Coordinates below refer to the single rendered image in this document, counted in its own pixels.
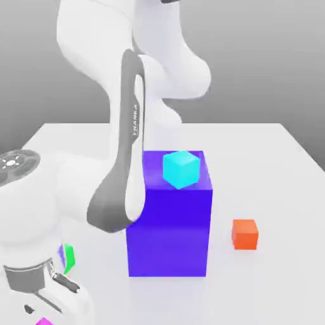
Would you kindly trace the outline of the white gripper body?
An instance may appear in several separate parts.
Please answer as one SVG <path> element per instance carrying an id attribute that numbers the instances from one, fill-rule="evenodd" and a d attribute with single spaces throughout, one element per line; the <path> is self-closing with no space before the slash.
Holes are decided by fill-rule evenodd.
<path id="1" fill-rule="evenodd" d="M 87 290 L 72 279 L 60 284 L 46 280 L 35 293 L 21 293 L 0 281 L 0 315 L 12 315 L 16 325 L 36 325 L 42 318 L 52 325 L 95 325 L 95 309 Z"/>

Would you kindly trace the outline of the small green cube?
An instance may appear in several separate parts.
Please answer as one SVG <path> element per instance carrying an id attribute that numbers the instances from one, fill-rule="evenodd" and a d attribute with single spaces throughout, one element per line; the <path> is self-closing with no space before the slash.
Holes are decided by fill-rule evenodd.
<path id="1" fill-rule="evenodd" d="M 76 264 L 74 248 L 69 244 L 63 245 L 63 252 L 65 254 L 65 270 L 64 274 L 67 274 L 73 266 Z"/>

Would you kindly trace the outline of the small cyan cube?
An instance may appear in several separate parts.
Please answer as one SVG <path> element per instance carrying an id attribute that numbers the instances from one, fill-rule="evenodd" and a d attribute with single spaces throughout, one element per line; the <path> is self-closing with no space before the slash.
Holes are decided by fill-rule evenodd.
<path id="1" fill-rule="evenodd" d="M 182 189 L 199 181 L 200 159 L 188 151 L 165 154 L 162 159 L 162 176 L 176 189 Z"/>

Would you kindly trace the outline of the small orange cube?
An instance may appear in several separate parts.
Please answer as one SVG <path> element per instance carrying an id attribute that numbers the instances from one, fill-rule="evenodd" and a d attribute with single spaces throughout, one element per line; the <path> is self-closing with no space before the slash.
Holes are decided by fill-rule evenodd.
<path id="1" fill-rule="evenodd" d="M 236 250 L 256 250 L 258 227 L 253 219 L 235 219 L 232 224 L 232 244 Z"/>

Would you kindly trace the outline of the large blue box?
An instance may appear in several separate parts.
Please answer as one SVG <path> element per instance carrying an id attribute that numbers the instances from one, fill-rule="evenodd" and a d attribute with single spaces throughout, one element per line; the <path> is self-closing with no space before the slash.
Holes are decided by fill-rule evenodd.
<path id="1" fill-rule="evenodd" d="M 143 157 L 145 206 L 126 229 L 131 277 L 204 277 L 207 270 L 213 186 L 204 152 L 199 181 L 176 189 L 163 178 L 164 151 Z"/>

